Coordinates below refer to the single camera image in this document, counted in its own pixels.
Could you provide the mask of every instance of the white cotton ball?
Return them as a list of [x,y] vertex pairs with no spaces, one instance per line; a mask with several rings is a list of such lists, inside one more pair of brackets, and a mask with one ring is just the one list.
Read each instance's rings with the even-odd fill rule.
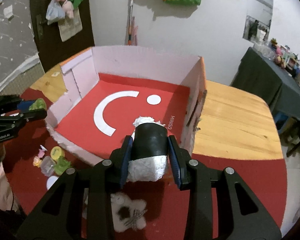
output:
[[146,220],[145,220],[145,217],[141,217],[137,220],[137,228],[138,229],[143,229],[146,227]]
[[142,117],[139,116],[133,123],[134,127],[137,127],[138,125],[146,122],[154,122],[154,119],[152,117]]
[[136,200],[133,200],[131,205],[130,205],[130,208],[132,209],[138,209],[140,211],[143,211],[146,209],[146,206],[147,206],[147,202],[144,201],[143,199],[136,199]]

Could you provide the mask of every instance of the white circle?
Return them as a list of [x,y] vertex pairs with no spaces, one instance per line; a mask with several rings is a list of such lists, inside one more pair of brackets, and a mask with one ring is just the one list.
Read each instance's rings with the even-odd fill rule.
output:
[[150,105],[157,105],[161,102],[161,97],[158,95],[150,95],[147,98],[147,102]]
[[47,190],[49,190],[51,188],[51,186],[57,181],[59,177],[57,176],[51,176],[50,178],[48,178],[47,180]]

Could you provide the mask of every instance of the wooden table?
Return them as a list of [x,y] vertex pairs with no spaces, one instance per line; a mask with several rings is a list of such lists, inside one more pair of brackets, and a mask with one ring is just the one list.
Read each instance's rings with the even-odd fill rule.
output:
[[[51,75],[60,72],[56,77]],[[52,102],[66,92],[60,65],[32,86]],[[233,87],[207,81],[207,98],[198,124],[194,153],[238,160],[282,159],[271,112],[259,97]]]

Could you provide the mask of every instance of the cardboard box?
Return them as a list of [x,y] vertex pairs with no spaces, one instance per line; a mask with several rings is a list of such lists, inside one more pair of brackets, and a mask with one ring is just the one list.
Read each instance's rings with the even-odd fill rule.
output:
[[154,49],[139,46],[104,46],[86,49],[61,65],[68,91],[48,109],[46,125],[51,136],[64,149],[91,165],[102,160],[97,153],[93,154],[79,147],[55,131],[55,128],[98,84],[99,76],[103,73],[188,87],[189,98],[180,135],[180,147],[192,152],[196,127],[207,93],[202,57],[158,53]]

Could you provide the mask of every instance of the orange cardboard edge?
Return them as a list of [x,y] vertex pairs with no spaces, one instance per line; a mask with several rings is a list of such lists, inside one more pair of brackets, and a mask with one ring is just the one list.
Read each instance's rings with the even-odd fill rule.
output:
[[203,86],[202,86],[202,90],[200,90],[199,92],[198,101],[201,101],[202,98],[205,97],[207,94],[207,76],[206,76],[206,68],[205,68],[203,57],[200,57],[200,62],[201,62]]
[[79,56],[80,54],[82,54],[82,53],[84,53],[84,52],[86,52],[86,51],[88,51],[89,49],[91,49],[92,47],[89,47],[89,48],[86,48],[86,49],[84,49],[84,50],[82,50],[82,51],[80,51],[80,52],[78,52],[77,54],[74,54],[73,56],[71,56],[70,58],[67,58],[66,60],[64,60],[64,61],[62,61],[62,62],[60,62],[59,64],[60,64],[60,66],[63,66],[63,65],[65,65],[66,63],[68,63],[70,60],[72,60],[72,59],[74,59],[75,57],[77,57],[77,56]]

